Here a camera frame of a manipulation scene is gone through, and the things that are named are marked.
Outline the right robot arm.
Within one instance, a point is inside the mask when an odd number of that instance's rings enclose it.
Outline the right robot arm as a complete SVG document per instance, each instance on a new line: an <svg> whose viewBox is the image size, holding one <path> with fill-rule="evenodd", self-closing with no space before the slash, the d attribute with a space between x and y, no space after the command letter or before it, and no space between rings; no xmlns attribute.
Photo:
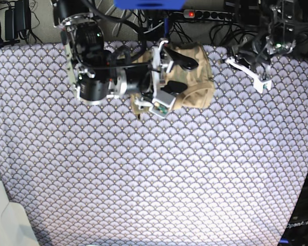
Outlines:
<svg viewBox="0 0 308 246"><path fill-rule="evenodd" d="M198 63L168 47L169 41L160 40L147 50L143 30L122 18L105 15L90 1L52 1L54 26L61 30L67 57L67 75L77 100L92 106L106 98L129 95L137 114L149 111L160 118L173 109L178 95L187 85L167 80L174 66L191 71ZM127 46L115 51L104 47L101 20L125 24L141 39L139 52Z"/></svg>

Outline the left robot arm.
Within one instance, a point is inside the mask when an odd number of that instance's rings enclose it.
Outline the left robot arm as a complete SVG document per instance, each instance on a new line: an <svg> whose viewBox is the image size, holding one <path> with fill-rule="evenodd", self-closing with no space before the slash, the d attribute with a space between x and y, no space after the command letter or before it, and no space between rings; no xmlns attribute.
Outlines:
<svg viewBox="0 0 308 246"><path fill-rule="evenodd" d="M267 72L273 57L308 57L308 1L235 1L234 20L242 37L225 63L248 75L257 92L272 88Z"/></svg>

